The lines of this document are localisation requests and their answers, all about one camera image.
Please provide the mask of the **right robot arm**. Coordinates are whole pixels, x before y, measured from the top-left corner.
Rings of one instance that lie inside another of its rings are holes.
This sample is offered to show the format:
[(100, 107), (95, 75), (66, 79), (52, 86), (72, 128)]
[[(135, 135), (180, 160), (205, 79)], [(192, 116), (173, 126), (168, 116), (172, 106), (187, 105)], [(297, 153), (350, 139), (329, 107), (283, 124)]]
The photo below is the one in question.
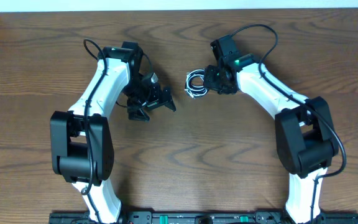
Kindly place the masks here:
[(338, 154), (327, 102), (309, 99), (275, 78), (253, 54), (243, 55), (231, 35), (210, 44), (217, 65), (204, 72), (204, 85), (219, 94), (241, 91), (275, 121), (278, 157), (289, 173), (285, 210), (294, 223), (309, 223), (320, 214), (321, 181)]

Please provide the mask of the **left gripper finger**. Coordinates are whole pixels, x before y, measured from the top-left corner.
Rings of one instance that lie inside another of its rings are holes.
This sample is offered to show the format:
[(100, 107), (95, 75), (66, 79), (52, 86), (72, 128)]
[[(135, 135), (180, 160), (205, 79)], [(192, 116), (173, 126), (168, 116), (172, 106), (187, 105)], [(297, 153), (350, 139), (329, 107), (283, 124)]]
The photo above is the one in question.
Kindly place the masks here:
[(133, 121), (150, 121), (150, 117), (142, 108), (128, 108), (128, 118)]
[(162, 90), (162, 96), (163, 96), (163, 105), (166, 106), (168, 109), (172, 110), (173, 112), (175, 112), (177, 108), (173, 102), (171, 88), (166, 86)]

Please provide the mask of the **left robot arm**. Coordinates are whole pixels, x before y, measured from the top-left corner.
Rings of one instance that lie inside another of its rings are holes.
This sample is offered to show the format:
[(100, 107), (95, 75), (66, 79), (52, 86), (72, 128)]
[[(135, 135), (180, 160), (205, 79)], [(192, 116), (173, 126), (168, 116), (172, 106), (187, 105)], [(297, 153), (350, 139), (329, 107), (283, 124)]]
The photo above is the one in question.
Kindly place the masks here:
[(82, 195), (87, 212), (52, 212), (50, 223), (129, 223), (115, 194), (111, 172), (114, 148), (109, 118), (120, 94), (127, 96), (128, 118), (149, 121), (161, 106), (175, 111), (169, 87), (161, 88), (153, 70), (140, 73), (146, 54), (137, 42), (98, 49), (97, 69), (80, 99), (50, 118), (52, 169)]

